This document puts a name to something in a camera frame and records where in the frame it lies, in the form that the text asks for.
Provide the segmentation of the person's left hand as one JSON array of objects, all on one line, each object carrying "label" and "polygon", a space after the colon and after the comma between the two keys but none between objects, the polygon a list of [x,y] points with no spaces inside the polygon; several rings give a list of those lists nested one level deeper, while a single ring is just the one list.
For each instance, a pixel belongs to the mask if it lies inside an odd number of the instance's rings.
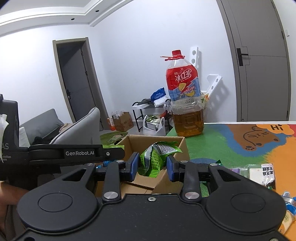
[{"label": "person's left hand", "polygon": [[28,190],[12,186],[5,181],[1,181],[0,189],[0,208],[1,208],[1,231],[5,230],[5,219],[7,207],[17,205],[19,200],[28,193]]}]

